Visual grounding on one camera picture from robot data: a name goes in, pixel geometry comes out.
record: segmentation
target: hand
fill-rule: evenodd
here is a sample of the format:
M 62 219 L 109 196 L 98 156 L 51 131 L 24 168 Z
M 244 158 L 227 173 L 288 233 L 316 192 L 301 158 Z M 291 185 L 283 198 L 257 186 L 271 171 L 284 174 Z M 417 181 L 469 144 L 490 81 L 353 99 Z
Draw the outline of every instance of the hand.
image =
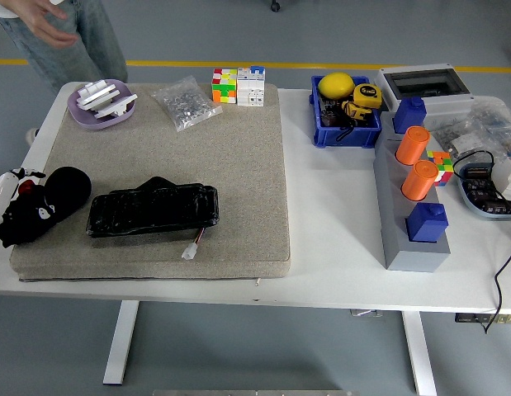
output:
M 15 12 L 35 36 L 52 47 L 70 47 L 78 40 L 76 35 L 60 31 L 46 20 L 48 12 L 62 20 L 67 18 L 66 13 L 50 0 L 0 0 L 0 5 Z

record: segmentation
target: table leg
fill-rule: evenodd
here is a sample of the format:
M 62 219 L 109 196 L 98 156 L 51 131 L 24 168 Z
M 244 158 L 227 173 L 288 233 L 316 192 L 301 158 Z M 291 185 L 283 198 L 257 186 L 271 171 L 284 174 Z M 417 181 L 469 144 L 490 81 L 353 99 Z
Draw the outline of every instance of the table leg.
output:
M 403 311 L 402 318 L 404 319 L 405 336 L 409 348 L 409 358 L 413 366 L 417 394 L 420 396 L 437 396 L 420 312 Z
M 121 301 L 120 314 L 117 318 L 110 355 L 106 363 L 105 378 L 103 379 L 103 384 L 105 385 L 123 384 L 126 358 L 129 355 L 130 342 L 132 341 L 132 332 L 134 331 L 134 323 L 139 305 L 139 301 Z

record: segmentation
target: white connector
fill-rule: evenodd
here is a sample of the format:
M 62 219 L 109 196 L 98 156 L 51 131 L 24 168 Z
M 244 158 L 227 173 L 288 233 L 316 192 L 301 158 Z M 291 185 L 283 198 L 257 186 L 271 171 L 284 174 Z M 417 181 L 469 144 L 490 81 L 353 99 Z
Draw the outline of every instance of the white connector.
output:
M 186 247 L 186 250 L 182 253 L 182 258 L 185 258 L 186 260 L 192 260 L 195 257 L 196 250 L 198 249 L 198 244 L 196 243 L 189 243 L 189 246 Z

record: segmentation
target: orange cup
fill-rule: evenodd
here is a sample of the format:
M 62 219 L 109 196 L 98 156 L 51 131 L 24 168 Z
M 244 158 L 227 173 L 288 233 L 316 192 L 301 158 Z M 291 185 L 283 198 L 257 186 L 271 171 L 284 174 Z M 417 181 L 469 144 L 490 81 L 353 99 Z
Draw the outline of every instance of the orange cup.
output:
M 414 165 L 428 145 L 431 134 L 423 126 L 410 126 L 400 142 L 395 157 L 404 165 Z
M 428 160 L 417 161 L 402 184 L 408 200 L 423 200 L 438 176 L 438 167 Z

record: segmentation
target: blue plastic tray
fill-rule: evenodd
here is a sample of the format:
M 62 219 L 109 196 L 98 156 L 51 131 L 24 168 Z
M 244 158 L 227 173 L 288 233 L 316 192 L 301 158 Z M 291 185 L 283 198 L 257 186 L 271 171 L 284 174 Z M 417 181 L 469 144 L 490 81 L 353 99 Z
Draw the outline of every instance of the blue plastic tray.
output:
M 310 95 L 310 104 L 314 107 L 314 145 L 316 147 L 324 148 L 326 146 L 356 146 L 364 149 L 371 149 L 374 147 L 378 135 L 381 132 L 380 116 L 378 110 L 372 111 L 372 116 L 369 117 L 367 124 L 363 127 L 355 127 L 354 130 L 339 142 L 336 140 L 341 135 L 342 130 L 339 127 L 323 126 L 321 122 L 321 110 L 319 106 L 319 91 L 318 84 L 324 76 L 312 76 L 312 94 Z M 367 77 L 352 77 L 356 85 L 369 83 Z

